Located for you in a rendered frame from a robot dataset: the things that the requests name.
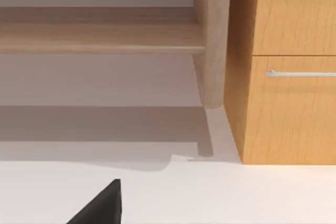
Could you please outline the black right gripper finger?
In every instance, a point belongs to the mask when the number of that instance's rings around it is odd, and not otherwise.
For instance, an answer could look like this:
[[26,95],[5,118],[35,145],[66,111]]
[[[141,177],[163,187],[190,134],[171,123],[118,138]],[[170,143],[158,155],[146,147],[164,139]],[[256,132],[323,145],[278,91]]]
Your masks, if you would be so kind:
[[114,179],[66,224],[121,224],[121,180]]

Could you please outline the pale wooden open shelf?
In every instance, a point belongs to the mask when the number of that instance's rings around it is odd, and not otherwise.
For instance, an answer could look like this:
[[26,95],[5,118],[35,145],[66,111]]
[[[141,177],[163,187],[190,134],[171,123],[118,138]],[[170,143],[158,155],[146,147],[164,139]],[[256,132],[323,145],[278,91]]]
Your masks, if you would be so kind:
[[202,106],[223,104],[229,0],[191,7],[0,7],[0,54],[189,54]]

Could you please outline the orange wooden cupboard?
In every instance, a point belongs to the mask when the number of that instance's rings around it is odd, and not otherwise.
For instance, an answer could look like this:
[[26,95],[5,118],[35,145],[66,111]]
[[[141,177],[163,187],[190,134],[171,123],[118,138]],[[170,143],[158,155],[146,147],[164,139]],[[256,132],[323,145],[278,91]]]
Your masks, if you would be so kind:
[[336,56],[336,0],[230,0],[224,107],[242,162],[254,56]]

